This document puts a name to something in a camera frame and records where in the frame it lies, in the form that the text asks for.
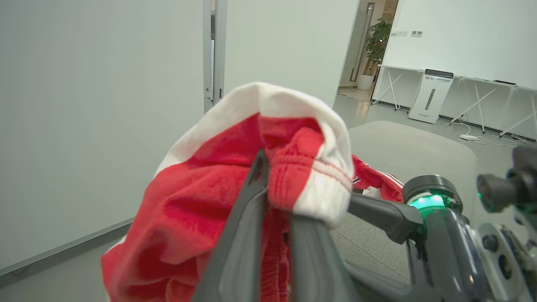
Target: white desk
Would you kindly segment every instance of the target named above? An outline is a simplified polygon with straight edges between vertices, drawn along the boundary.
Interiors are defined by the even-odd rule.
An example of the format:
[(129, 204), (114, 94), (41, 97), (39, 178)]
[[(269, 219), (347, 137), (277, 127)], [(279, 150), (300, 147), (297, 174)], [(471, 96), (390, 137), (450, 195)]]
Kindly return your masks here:
[[(397, 67), (397, 66), (389, 66), (385, 64), (379, 65), (381, 68), (385, 68), (385, 70), (381, 70), (381, 73), (379, 74), (379, 78), (377, 79), (376, 89), (378, 89), (379, 93), (374, 93), (375, 101), (372, 104), (377, 104), (379, 101), (382, 100), (383, 97), (386, 96), (391, 91), (391, 95), (394, 96), (395, 108), (400, 109), (401, 104), (407, 107), (412, 107), (413, 102), (416, 98), (416, 92), (417, 89), (419, 89), (419, 81), (421, 81), (421, 77), (407, 77), (404, 78), (403, 75), (407, 74), (409, 75), (412, 72), (417, 73), (423, 73), (423, 69), (415, 69), (415, 68), (406, 68), (406, 67)], [(394, 71), (399, 70), (402, 71), (399, 76), (394, 77)], [(467, 104), (465, 102), (457, 102), (457, 107), (451, 106), (444, 106), (440, 111), (440, 115), (448, 116), (448, 117), (454, 117), (452, 119), (452, 122), (455, 122), (457, 119), (459, 119), (463, 114), (467, 113), (470, 109), (475, 108), (477, 106), (478, 111), (480, 113), (479, 118), (473, 119), (470, 121), (471, 123), (475, 123), (478, 125), (481, 125), (481, 130), (485, 130), (485, 124), (487, 124), (489, 127), (492, 127), (496, 130), (501, 131), (500, 135), (504, 135), (507, 132), (511, 132), (514, 128), (519, 126), (520, 124), (524, 123), (525, 121), (529, 119), (533, 119), (533, 122), (535, 123), (535, 126), (531, 126), (528, 124), (523, 124), (519, 128), (523, 128), (521, 132), (526, 137), (533, 137), (536, 138), (537, 136), (537, 105), (535, 104), (535, 93), (537, 92), (537, 88), (528, 88), (528, 87), (522, 87), (519, 85), (510, 85), (505, 83), (499, 83), (494, 81), (488, 81), (483, 80), (480, 78), (475, 77), (469, 77), (469, 76), (461, 76), (461, 75), (454, 75), (454, 79), (458, 79), (457, 83), (454, 83), (451, 87), (451, 90), (453, 92), (460, 91), (466, 91), (467, 93), (473, 94), (475, 93), (476, 99), (473, 103), (471, 101)], [(478, 92), (478, 86), (480, 83), (486, 83), (486, 84), (492, 84), (487, 87), (487, 85), (483, 85), (484, 87), (481, 87), (480, 89), (488, 89), (487, 93), (479, 93)], [(503, 89), (504, 87), (509, 88), (509, 94), (508, 96), (503, 93), (500, 93), (500, 90), (498, 88)], [(524, 94), (517, 94), (516, 91), (523, 90)], [(451, 94), (451, 96), (448, 96), (449, 99), (446, 99), (446, 102), (454, 101), (455, 99), (463, 99), (466, 102), (468, 101), (468, 95), (457, 97), (454, 94)], [(520, 104), (516, 104), (514, 100), (516, 99), (522, 99), (526, 100), (529, 99), (531, 101), (531, 107), (526, 108), (524, 111), (518, 110), (516, 115), (512, 115), (511, 113), (514, 108), (518, 108)], [(492, 102), (490, 106), (494, 106), (495, 110), (493, 115), (489, 115), (490, 113), (487, 113), (487, 110), (485, 110), (483, 113), (481, 106), (488, 103), (488, 100)]]
[[(537, 112), (535, 111), (535, 97), (534, 97), (535, 92), (537, 91), (537, 89), (536, 88), (529, 88), (529, 87), (522, 87), (522, 86), (516, 86), (516, 88), (530, 91), (531, 100), (532, 100), (532, 109), (533, 110), (532, 110), (532, 113), (529, 116), (526, 116), (525, 118), (523, 118), (520, 121), (516, 122), (515, 124), (513, 124), (509, 128), (507, 128), (507, 129), (503, 130), (502, 132), (500, 132), (500, 137), (502, 137), (502, 135), (504, 135), (505, 133), (509, 132), (510, 130), (515, 128), (516, 126), (522, 124), (527, 119), (530, 119), (532, 117), (533, 117), (533, 120), (535, 122), (535, 132), (537, 133)], [(511, 89), (511, 91), (509, 92), (509, 99), (507, 100), (506, 107), (509, 106), (509, 102), (511, 101), (511, 96), (513, 94), (512, 91), (513, 91), (513, 89)]]
[[(474, 87), (475, 87), (475, 94), (477, 96), (477, 102), (475, 102), (472, 106), (470, 106), (469, 108), (467, 108), (466, 110), (462, 111), (458, 116), (454, 117), (451, 122), (455, 122), (457, 119), (459, 119), (463, 114), (465, 114), (466, 112), (468, 112), (468, 110), (472, 109), (475, 105), (477, 105), (479, 107), (479, 115), (481, 117), (481, 130), (483, 131), (483, 133), (485, 133), (485, 124), (484, 124), (484, 121), (483, 121), (483, 112), (481, 111), (481, 101), (484, 100), (486, 97), (488, 97), (491, 93), (493, 93), (494, 91), (496, 91), (496, 89), (498, 89), (498, 87), (500, 86), (506, 86), (506, 87), (509, 87), (510, 88), (510, 91), (509, 91), (509, 97), (508, 97), (508, 100), (507, 100), (507, 103), (509, 103), (511, 101), (511, 97), (513, 96), (513, 91), (514, 89), (517, 87), (516, 85), (510, 85), (510, 84), (505, 84), (505, 83), (499, 83), (499, 82), (494, 82), (494, 81), (489, 81), (489, 80), (484, 80), (482, 78), (477, 78), (477, 77), (466, 77), (466, 76), (461, 76), (461, 79), (459, 80), (459, 82), (457, 83), (457, 86), (455, 88), (457, 88), (460, 84), (461, 81), (463, 80), (470, 80), (470, 81), (474, 81)], [(489, 83), (489, 84), (494, 84), (496, 85), (492, 90), (490, 90), (484, 97), (481, 97), (479, 98), (479, 92), (477, 91), (477, 83), (478, 82), (483, 82), (483, 83)]]
[[(389, 66), (389, 65), (383, 65), (383, 64), (380, 64), (379, 66), (381, 68), (386, 68), (386, 71), (388, 72), (388, 78), (390, 79), (390, 87), (386, 88), (386, 90), (372, 103), (372, 105), (377, 104), (380, 101), (380, 99), (388, 93), (388, 90), (391, 89), (391, 93), (394, 96), (395, 110), (399, 110), (399, 109), (401, 109), (401, 106), (400, 106), (400, 102), (399, 102), (399, 97), (397, 95), (397, 91), (395, 90), (395, 83), (397, 83), (397, 81), (399, 81), (399, 79), (407, 71), (414, 71), (414, 72), (419, 72), (419, 73), (423, 73), (424, 71), (423, 71), (423, 69), (413, 69), (413, 68)], [(392, 77), (391, 77), (390, 69), (398, 69), (398, 70), (402, 70), (403, 72), (395, 79), (395, 81), (392, 81), (391, 80)]]

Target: red cloth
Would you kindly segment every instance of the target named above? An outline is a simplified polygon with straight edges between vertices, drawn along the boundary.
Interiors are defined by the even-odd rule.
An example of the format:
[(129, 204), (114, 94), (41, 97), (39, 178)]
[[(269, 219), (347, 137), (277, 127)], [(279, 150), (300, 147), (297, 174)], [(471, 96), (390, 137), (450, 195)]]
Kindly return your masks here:
[(352, 185), (355, 189), (366, 190), (376, 188), (380, 193), (380, 196), (376, 197), (398, 203), (403, 202), (403, 195), (401, 191), (403, 188), (403, 183), (400, 182), (399, 179), (391, 174), (372, 169), (368, 164), (361, 161), (356, 155), (352, 155), (352, 163), (354, 165), (354, 175), (356, 179)]
[[(348, 205), (353, 164), (343, 122), (320, 100), (252, 84), (226, 96), (164, 159), (126, 238), (101, 259), (111, 302), (190, 300), (260, 149), (271, 164), (261, 297), (286, 301), (285, 212), (335, 225)], [(397, 195), (373, 169), (356, 169), (360, 186)]]

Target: white plant pot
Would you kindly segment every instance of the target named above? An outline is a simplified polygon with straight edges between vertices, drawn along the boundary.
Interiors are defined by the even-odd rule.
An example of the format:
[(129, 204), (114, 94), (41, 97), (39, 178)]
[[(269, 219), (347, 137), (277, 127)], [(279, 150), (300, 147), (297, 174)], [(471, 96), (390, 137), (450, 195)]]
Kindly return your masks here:
[(375, 76), (358, 75), (358, 83), (356, 87), (360, 90), (369, 90), (373, 84)]

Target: white table leg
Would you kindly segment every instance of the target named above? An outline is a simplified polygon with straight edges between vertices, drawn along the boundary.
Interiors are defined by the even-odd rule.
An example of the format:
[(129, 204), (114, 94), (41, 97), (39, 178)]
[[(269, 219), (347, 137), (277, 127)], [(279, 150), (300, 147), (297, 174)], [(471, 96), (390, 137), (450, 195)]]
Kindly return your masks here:
[(481, 116), (481, 130), (485, 133), (485, 123), (483, 122), (483, 112), (481, 112), (481, 104), (477, 105), (479, 107), (479, 115)]
[(484, 97), (482, 98), (479, 98), (479, 93), (477, 92), (477, 84), (474, 83), (474, 86), (475, 86), (475, 92), (477, 94), (477, 102), (475, 102), (472, 106), (470, 106), (469, 108), (467, 108), (466, 110), (464, 110), (463, 112), (461, 112), (458, 116), (456, 116), (454, 119), (451, 120), (451, 122), (455, 122), (456, 120), (458, 120), (460, 117), (462, 117), (463, 114), (465, 114), (466, 112), (468, 112), (468, 110), (472, 109), (475, 105), (478, 105), (482, 100), (484, 100), (486, 97), (488, 97), (491, 93), (493, 93), (496, 89), (498, 89), (498, 86), (494, 87), (494, 89), (492, 89), (488, 94), (486, 94)]
[(511, 99), (513, 98), (513, 93), (516, 87), (510, 87), (509, 88), (509, 96), (507, 97), (507, 103), (505, 104), (504, 112), (507, 112), (509, 109), (509, 104), (511, 103)]
[(376, 98), (376, 100), (372, 103), (372, 105), (374, 104), (378, 104), (380, 102), (380, 100), (388, 93), (388, 90), (392, 89), (395, 85), (395, 83), (397, 83), (397, 81), (399, 81), (399, 79), (401, 78), (401, 76), (405, 73), (404, 71), (395, 79), (395, 81), (392, 83), (391, 81), (391, 77), (390, 77), (390, 71), (388, 68), (386, 68), (386, 71), (388, 72), (388, 78), (390, 79), (390, 87), (386, 88), (386, 90), (380, 95), (380, 97)]
[(502, 137), (505, 133), (509, 132), (511, 129), (515, 128), (516, 126), (522, 124), (523, 122), (525, 122), (527, 119), (529, 119), (532, 116), (534, 116), (534, 114), (530, 114), (529, 116), (526, 116), (525, 118), (523, 118), (522, 120), (514, 124), (513, 126), (507, 128), (506, 130), (503, 130), (502, 132), (500, 132), (500, 137)]
[(394, 83), (391, 81), (391, 74), (389, 69), (388, 78), (390, 79), (391, 94), (394, 96), (395, 110), (401, 109), (401, 106), (399, 106), (399, 100), (397, 99), (397, 94), (395, 94)]
[(523, 122), (525, 122), (526, 120), (528, 120), (529, 118), (533, 117), (533, 120), (535, 121), (535, 131), (537, 133), (537, 112), (535, 111), (535, 99), (533, 97), (533, 93), (532, 93), (532, 109), (533, 109), (533, 113), (530, 114), (529, 116), (526, 116), (525, 118), (521, 119), (520, 121), (516, 122), (514, 125), (512, 125), (511, 127), (503, 130), (502, 132), (500, 132), (500, 137), (502, 137), (505, 133), (511, 131), (511, 129), (515, 128), (516, 126), (522, 124)]
[(455, 85), (455, 89), (457, 89), (460, 85), (460, 83), (463, 81), (464, 79), (462, 77), (459, 78), (459, 80), (457, 81), (457, 85)]

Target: power strip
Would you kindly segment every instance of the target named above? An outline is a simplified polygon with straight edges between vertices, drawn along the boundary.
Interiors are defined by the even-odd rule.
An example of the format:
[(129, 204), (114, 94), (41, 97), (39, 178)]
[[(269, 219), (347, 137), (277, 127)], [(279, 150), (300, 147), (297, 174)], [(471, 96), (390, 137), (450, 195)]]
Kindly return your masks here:
[(473, 141), (481, 141), (479, 138), (473, 136), (473, 135), (468, 135), (468, 134), (461, 134), (460, 138), (464, 139), (464, 140), (473, 140)]

